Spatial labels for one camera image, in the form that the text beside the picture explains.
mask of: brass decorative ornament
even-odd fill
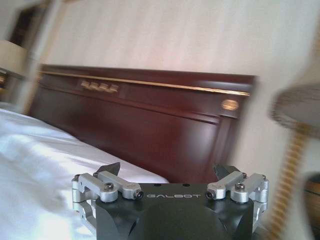
[[[235,100],[226,99],[221,103],[221,106],[225,110],[234,111],[239,108],[239,103]]]

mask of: gold trim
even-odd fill
[[[129,80],[129,79],[103,77],[103,76],[90,76],[90,75],[81,75],[81,74],[72,74],[72,73],[62,73],[62,72],[54,72],[54,71],[39,71],[39,73],[48,74],[48,75],[58,75],[58,76],[68,76],[68,77],[85,78],[85,79],[113,81],[113,82],[119,82],[119,83],[143,84],[143,85],[167,87],[167,88],[175,88],[175,89],[187,89],[187,90],[203,91],[203,92],[219,93],[219,94],[250,96],[250,93],[246,92],[246,91],[223,90],[223,89],[218,89],[218,88],[185,86],[185,85],[176,85],[176,84],[150,82],[150,81],[139,81],[139,80]]]

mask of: silver metal bracket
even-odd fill
[[[94,234],[97,234],[97,222],[93,209],[96,199],[104,203],[118,199],[118,191],[125,199],[137,200],[143,197],[138,183],[129,182],[108,171],[78,174],[72,179],[72,207],[80,213],[82,223]]]
[[[257,228],[262,213],[268,208],[269,181],[265,175],[254,173],[246,178],[246,174],[234,171],[217,182],[209,183],[206,196],[211,200],[220,200],[230,191],[230,198],[236,203],[244,204],[253,200],[253,232]]]

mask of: bed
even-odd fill
[[[208,183],[226,164],[249,75],[44,65],[28,115],[0,110],[2,239],[95,239],[71,179],[121,163],[138,183]]]

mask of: wooden furniture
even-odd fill
[[[320,174],[311,176],[304,186],[304,203],[314,239],[320,239]]]
[[[29,115],[172,183],[216,180],[254,77],[44,65]]]

